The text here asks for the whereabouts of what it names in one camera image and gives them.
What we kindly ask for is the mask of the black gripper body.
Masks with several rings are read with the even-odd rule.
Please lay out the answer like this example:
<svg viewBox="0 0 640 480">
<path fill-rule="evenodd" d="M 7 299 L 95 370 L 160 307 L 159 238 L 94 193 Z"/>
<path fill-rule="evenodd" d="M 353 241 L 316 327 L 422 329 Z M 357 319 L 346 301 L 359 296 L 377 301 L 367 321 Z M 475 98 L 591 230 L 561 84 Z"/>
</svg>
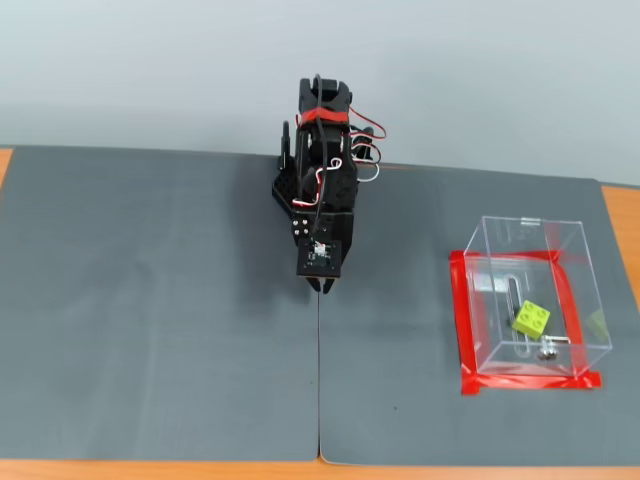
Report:
<svg viewBox="0 0 640 480">
<path fill-rule="evenodd" d="M 339 250 L 340 264 L 343 264 L 352 245 L 353 227 L 352 211 L 322 211 L 311 230 L 311 239 L 336 247 Z"/>
</svg>

